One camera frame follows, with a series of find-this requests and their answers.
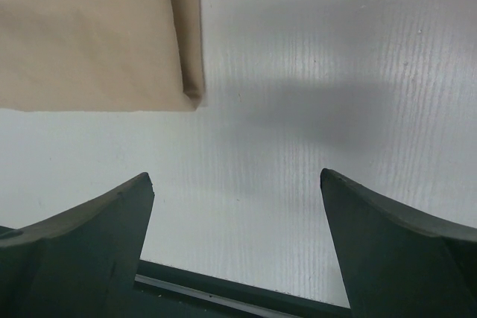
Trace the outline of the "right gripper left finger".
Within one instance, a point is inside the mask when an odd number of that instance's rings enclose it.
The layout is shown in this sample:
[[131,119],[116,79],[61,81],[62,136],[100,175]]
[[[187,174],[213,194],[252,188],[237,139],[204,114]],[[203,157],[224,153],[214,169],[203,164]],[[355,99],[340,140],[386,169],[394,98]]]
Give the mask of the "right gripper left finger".
[[154,191],[141,173],[120,186],[1,235],[2,317],[124,317]]

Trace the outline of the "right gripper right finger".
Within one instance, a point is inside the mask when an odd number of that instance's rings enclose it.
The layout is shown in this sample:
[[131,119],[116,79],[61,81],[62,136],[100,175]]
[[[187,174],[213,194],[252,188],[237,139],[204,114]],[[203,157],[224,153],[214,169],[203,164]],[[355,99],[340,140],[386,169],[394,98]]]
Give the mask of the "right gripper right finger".
[[476,229],[330,169],[320,189],[354,317],[476,316]]

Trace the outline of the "beige t shirt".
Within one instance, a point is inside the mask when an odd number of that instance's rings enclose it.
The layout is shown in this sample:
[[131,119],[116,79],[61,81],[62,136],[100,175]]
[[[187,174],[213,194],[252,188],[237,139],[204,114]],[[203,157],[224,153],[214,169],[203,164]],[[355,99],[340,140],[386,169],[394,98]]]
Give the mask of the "beige t shirt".
[[1,0],[1,106],[193,111],[200,0]]

